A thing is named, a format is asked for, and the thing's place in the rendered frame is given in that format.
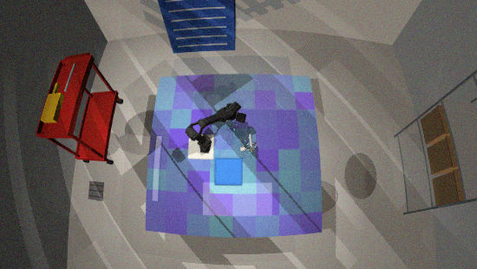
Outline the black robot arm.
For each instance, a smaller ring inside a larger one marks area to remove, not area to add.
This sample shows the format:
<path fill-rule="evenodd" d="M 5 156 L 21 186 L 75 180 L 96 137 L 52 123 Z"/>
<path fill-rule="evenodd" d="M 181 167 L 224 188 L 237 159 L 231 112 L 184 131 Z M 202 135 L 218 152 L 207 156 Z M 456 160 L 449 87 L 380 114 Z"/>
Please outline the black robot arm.
<path fill-rule="evenodd" d="M 204 119 L 199 119 L 196 122 L 191 123 L 187 128 L 185 133 L 189 136 L 191 141 L 198 141 L 200 152 L 207 154 L 210 151 L 212 141 L 207 137 L 206 134 L 202 135 L 203 129 L 205 126 L 210 125 L 216 121 L 222 121 L 225 123 L 228 120 L 233 118 L 234 114 L 240 110 L 241 106 L 237 102 L 227 103 L 225 107 L 219 109 L 216 114 L 209 115 Z M 225 111 L 226 110 L 226 111 Z M 194 125 L 200 125 L 199 133 L 193 128 Z"/>

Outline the blue tray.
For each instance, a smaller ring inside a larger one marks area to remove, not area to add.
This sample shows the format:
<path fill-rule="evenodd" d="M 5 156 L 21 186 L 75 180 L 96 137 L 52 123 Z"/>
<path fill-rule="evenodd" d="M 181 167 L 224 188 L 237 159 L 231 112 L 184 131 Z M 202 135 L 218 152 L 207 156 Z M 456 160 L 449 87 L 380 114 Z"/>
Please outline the blue tray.
<path fill-rule="evenodd" d="M 242 185 L 242 159 L 215 158 L 215 185 Z"/>

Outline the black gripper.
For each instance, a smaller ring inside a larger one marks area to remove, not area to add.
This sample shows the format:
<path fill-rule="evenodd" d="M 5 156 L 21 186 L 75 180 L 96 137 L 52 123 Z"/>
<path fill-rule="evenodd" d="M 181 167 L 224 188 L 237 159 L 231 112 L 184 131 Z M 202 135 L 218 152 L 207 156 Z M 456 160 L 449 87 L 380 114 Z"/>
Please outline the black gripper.
<path fill-rule="evenodd" d="M 239 122 L 243 122 L 243 123 L 244 123 L 244 122 L 245 122 L 245 118 L 246 118 L 246 114 L 243 114 L 243 113 L 239 113 L 239 112 L 238 112 L 237 114 L 234 114 L 234 115 L 233 115 L 233 118 L 232 118 L 230 121 L 236 119 L 236 121 L 239 121 Z"/>

